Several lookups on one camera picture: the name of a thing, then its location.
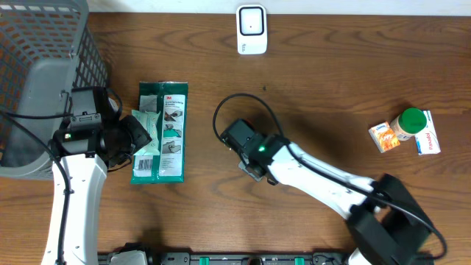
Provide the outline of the mint wet wipes pack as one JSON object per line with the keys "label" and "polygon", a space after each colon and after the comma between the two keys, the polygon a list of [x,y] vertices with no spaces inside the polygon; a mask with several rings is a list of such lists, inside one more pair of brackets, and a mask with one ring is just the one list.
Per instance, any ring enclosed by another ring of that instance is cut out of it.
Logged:
{"label": "mint wet wipes pack", "polygon": [[138,156],[154,156],[159,155],[159,140],[157,136],[157,120],[160,116],[159,113],[155,112],[141,112],[138,110],[132,110],[132,115],[141,123],[151,137],[151,141],[144,147],[142,147],[135,154]]}

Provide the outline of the green white gloves package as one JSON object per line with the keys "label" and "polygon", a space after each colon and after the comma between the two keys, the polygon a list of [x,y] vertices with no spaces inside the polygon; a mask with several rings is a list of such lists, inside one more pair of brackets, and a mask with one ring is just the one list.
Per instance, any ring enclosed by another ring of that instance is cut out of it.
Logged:
{"label": "green white gloves package", "polygon": [[186,82],[140,82],[138,111],[155,112],[159,155],[134,155],[131,183],[168,184],[184,181],[185,129],[188,103]]}

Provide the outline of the orange tissue pack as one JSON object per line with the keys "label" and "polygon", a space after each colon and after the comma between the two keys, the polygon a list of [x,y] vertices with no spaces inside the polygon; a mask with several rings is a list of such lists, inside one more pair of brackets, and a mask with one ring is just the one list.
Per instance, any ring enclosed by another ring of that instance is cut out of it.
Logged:
{"label": "orange tissue pack", "polygon": [[399,139],[387,121],[369,128],[369,134],[381,153],[400,145]]}

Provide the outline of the green lid jar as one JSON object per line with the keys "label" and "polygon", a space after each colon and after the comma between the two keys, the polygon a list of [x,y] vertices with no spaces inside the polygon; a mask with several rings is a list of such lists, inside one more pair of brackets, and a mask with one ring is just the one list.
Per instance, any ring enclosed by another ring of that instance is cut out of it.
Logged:
{"label": "green lid jar", "polygon": [[421,132],[427,125],[427,118],[422,110],[410,107],[404,110],[391,123],[390,127],[399,141],[407,141]]}

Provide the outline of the white slim box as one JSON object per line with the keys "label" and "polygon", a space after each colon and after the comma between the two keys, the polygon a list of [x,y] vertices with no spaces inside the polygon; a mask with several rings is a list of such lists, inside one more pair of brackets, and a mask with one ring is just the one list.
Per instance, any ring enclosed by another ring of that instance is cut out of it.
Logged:
{"label": "white slim box", "polygon": [[436,134],[433,118],[429,110],[424,110],[426,126],[415,135],[417,151],[419,155],[436,155],[441,152],[438,137]]}

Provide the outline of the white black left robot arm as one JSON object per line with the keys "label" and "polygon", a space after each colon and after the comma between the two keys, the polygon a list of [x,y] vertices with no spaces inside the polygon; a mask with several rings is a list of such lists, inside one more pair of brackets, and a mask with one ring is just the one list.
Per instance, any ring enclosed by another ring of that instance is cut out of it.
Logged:
{"label": "white black left robot arm", "polygon": [[97,264],[99,206],[108,172],[132,162],[151,136],[110,88],[71,91],[68,115],[50,140],[54,196],[42,264]]}

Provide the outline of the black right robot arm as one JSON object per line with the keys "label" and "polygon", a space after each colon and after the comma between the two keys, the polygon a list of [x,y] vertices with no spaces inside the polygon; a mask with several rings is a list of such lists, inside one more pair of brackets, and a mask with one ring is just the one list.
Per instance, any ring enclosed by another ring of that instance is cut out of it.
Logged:
{"label": "black right robot arm", "polygon": [[219,138],[255,180],[297,188],[337,212],[356,244],[345,264],[432,264],[431,255],[421,252],[431,221],[396,177],[373,180],[344,172],[281,135],[255,131],[243,119]]}

